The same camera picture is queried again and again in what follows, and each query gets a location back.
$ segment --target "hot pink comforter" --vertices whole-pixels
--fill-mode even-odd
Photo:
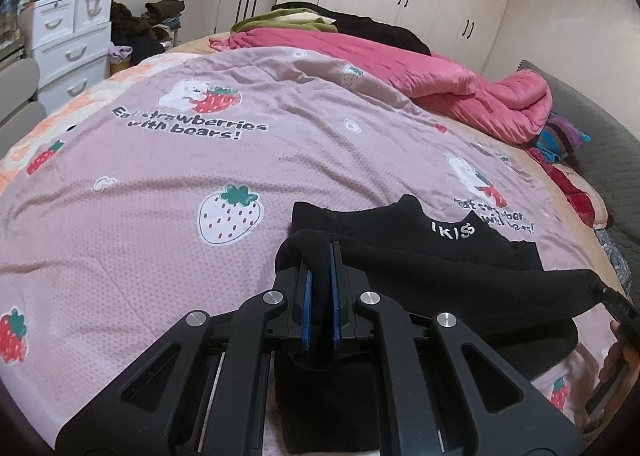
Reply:
[[[292,46],[345,59],[416,104],[508,144],[524,144],[538,136],[551,111],[546,81],[530,70],[490,83],[442,56],[429,57],[339,33],[259,28],[211,41],[219,51],[261,46]]]

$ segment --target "quilted headboard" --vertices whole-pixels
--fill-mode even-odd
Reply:
[[[609,211],[609,233],[631,267],[631,296],[640,302],[640,142],[613,116],[568,84],[529,61],[530,69],[546,79],[553,110],[592,141],[567,162],[600,193]]]

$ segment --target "silver screw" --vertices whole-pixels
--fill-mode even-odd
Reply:
[[[278,290],[269,290],[262,296],[262,300],[267,304],[280,304],[284,299],[284,295],[282,295]]]
[[[443,328],[453,328],[456,324],[458,324],[458,319],[452,313],[444,312],[436,317],[436,321]]]
[[[374,305],[380,302],[380,296],[376,292],[364,292],[360,295],[360,300],[364,304]]]
[[[187,324],[189,326],[202,326],[207,321],[207,316],[201,311],[192,311],[187,315]]]

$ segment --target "striped pillow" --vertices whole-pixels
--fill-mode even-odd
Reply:
[[[554,163],[564,160],[590,141],[590,136],[575,129],[566,118],[551,112],[536,141],[536,147],[547,160]]]

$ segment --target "drawer handle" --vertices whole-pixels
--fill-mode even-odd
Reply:
[[[56,20],[53,20],[53,21],[46,22],[46,23],[44,24],[44,27],[45,27],[47,30],[55,30],[57,27],[59,27],[59,26],[60,26],[60,24],[61,24],[61,23],[62,23],[62,18],[60,18],[60,19],[56,19]]]
[[[95,8],[93,10],[90,8],[87,10],[89,17],[97,17],[101,11],[102,11],[102,7],[98,8],[97,10]]]
[[[66,92],[72,97],[77,97],[80,93],[84,91],[86,88],[86,84],[89,79],[82,79],[82,82],[78,84],[78,86],[74,86],[73,88],[69,88]]]
[[[86,52],[86,45],[82,46],[81,49],[66,52],[66,59],[70,62],[75,62],[84,55],[84,52]]]

